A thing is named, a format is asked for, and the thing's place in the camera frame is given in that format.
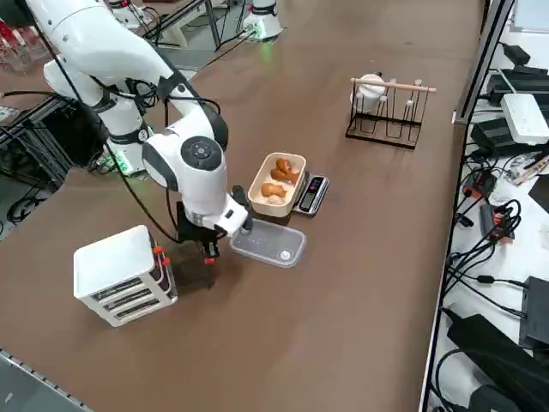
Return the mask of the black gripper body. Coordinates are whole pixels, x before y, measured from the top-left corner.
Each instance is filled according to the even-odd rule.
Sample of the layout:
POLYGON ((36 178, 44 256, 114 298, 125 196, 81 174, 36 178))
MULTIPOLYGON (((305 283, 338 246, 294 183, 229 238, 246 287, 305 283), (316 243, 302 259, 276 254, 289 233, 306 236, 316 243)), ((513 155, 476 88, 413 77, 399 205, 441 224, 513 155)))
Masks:
POLYGON ((195 241, 204 245, 216 243, 226 236, 225 233, 214 229, 201 227, 188 220, 182 201, 176 202, 177 230, 180 241, 195 241))

